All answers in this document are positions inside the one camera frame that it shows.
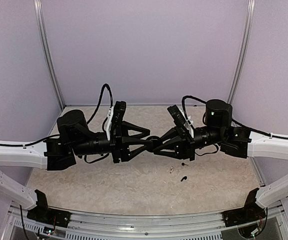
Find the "aluminium frame post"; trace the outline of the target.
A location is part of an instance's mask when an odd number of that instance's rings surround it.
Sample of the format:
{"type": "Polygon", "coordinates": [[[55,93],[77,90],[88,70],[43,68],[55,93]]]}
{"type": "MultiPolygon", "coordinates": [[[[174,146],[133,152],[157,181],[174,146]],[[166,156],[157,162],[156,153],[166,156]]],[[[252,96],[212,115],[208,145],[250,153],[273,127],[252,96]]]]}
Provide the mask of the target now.
{"type": "Polygon", "coordinates": [[[39,35],[41,38],[41,45],[43,49],[43,54],[44,54],[47,70],[50,76],[50,81],[51,81],[59,108],[63,110],[65,108],[65,102],[62,96],[59,82],[57,80],[53,59],[51,56],[50,46],[48,43],[46,24],[45,24],[44,15],[43,15],[42,1],[34,0],[33,2],[34,2],[36,19],[37,19],[38,31],[39,31],[39,35]]]}
{"type": "Polygon", "coordinates": [[[252,22],[254,17],[254,10],[255,10],[255,0],[249,0],[247,5],[247,11],[246,11],[246,18],[245,18],[245,24],[244,24],[244,30],[241,40],[241,46],[239,50],[239,55],[237,59],[237,65],[234,71],[233,75],[233,82],[230,88],[230,92],[228,95],[227,103],[233,104],[235,95],[237,93],[238,84],[240,82],[243,65],[245,62],[247,49],[248,49],[248,43],[251,35],[251,29],[252,29],[252,22]]]}

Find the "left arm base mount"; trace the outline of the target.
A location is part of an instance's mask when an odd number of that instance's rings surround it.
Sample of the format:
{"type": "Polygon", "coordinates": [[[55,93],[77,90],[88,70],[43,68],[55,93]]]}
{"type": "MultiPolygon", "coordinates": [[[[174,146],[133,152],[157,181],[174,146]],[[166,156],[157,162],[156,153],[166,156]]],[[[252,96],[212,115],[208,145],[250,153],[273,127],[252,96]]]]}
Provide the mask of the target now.
{"type": "Polygon", "coordinates": [[[53,208],[48,210],[32,209],[28,211],[27,218],[55,227],[67,228],[71,218],[71,213],[69,211],[53,208]]]}

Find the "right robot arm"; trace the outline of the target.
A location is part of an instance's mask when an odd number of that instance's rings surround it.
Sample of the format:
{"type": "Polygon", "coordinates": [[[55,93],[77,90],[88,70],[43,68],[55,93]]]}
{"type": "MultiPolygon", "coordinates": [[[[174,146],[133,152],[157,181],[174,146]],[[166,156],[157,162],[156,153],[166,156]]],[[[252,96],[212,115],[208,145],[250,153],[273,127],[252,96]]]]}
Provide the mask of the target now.
{"type": "MultiPolygon", "coordinates": [[[[219,145],[220,150],[237,158],[271,158],[288,161],[288,136],[274,135],[240,123],[232,126],[232,105],[211,99],[205,102],[203,127],[194,127],[186,110],[176,105],[168,108],[175,127],[156,140],[153,153],[174,159],[195,159],[195,150],[219,145]]],[[[288,197],[288,174],[267,186],[249,192],[240,218],[250,222],[272,203],[288,197]]]]}

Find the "left aluminium frame post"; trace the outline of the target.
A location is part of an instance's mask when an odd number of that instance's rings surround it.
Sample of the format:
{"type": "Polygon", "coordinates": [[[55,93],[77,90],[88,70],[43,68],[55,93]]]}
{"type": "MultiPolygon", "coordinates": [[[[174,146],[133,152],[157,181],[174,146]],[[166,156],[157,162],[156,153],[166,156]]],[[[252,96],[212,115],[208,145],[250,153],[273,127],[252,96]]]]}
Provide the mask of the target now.
{"type": "Polygon", "coordinates": [[[33,2],[34,2],[36,19],[37,19],[38,31],[39,31],[39,35],[41,38],[41,45],[43,49],[43,54],[44,54],[47,70],[50,76],[50,81],[51,81],[59,108],[63,110],[65,108],[65,102],[62,96],[59,82],[57,80],[53,59],[51,56],[50,46],[48,43],[46,24],[45,24],[44,15],[43,15],[42,1],[34,0],[33,2]]]}

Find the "front aluminium rail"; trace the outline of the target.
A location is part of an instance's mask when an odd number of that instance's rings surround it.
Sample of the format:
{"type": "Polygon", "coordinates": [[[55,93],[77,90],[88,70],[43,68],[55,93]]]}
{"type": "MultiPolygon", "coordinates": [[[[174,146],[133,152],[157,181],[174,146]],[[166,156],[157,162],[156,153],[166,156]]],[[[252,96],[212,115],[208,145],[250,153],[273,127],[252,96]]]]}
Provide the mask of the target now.
{"type": "Polygon", "coordinates": [[[6,216],[2,240],[240,240],[241,225],[227,227],[221,211],[179,215],[117,215],[72,210],[67,227],[26,218],[16,203],[6,216]]]}

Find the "right aluminium frame post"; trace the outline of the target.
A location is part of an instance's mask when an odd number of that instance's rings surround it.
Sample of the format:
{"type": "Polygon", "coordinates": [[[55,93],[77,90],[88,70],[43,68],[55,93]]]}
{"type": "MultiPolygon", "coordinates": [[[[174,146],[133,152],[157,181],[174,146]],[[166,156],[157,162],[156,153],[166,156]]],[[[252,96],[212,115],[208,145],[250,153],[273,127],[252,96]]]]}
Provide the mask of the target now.
{"type": "Polygon", "coordinates": [[[248,43],[251,35],[251,29],[252,29],[252,22],[254,17],[254,10],[255,10],[255,0],[249,0],[247,5],[247,11],[246,11],[246,18],[245,18],[245,24],[244,24],[244,30],[241,40],[241,46],[239,50],[239,55],[237,59],[237,65],[234,71],[233,75],[233,82],[230,88],[230,92],[228,95],[227,103],[233,104],[235,95],[237,93],[238,84],[240,82],[243,65],[245,62],[247,49],[248,49],[248,43]]]}

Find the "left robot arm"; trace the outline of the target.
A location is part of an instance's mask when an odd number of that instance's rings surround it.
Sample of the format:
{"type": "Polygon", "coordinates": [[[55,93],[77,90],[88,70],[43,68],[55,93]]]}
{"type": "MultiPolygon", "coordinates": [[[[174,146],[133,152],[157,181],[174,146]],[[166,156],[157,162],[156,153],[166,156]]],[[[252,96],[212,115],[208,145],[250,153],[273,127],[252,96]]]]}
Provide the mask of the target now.
{"type": "MultiPolygon", "coordinates": [[[[123,121],[123,113],[112,116],[110,134],[90,131],[81,110],[71,110],[57,120],[59,134],[35,142],[1,142],[0,167],[30,167],[62,171],[76,164],[76,157],[111,153],[115,162],[127,162],[152,147],[145,140],[148,129],[123,121]]],[[[0,194],[34,212],[42,222],[54,217],[46,195],[31,190],[0,170],[0,194]]]]}

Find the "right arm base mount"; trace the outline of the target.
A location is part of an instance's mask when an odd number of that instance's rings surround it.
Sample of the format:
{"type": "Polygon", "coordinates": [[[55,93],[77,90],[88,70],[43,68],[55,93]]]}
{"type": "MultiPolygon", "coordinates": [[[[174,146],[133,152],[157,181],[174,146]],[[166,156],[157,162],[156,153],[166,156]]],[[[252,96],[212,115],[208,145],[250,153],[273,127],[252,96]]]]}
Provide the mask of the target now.
{"type": "Polygon", "coordinates": [[[266,217],[266,210],[262,208],[241,207],[234,210],[227,210],[222,213],[226,227],[246,224],[266,217]]]}

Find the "black earbud charging case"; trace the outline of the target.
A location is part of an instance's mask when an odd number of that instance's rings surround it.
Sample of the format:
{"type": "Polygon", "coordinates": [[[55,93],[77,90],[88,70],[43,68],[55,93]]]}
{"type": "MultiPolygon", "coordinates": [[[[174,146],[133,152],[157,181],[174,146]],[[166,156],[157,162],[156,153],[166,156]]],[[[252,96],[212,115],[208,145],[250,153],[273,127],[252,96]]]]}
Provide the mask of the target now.
{"type": "Polygon", "coordinates": [[[148,137],[146,140],[150,141],[150,147],[152,149],[155,149],[155,148],[159,147],[160,145],[162,145],[161,138],[158,136],[155,136],[155,135],[148,137]]]}

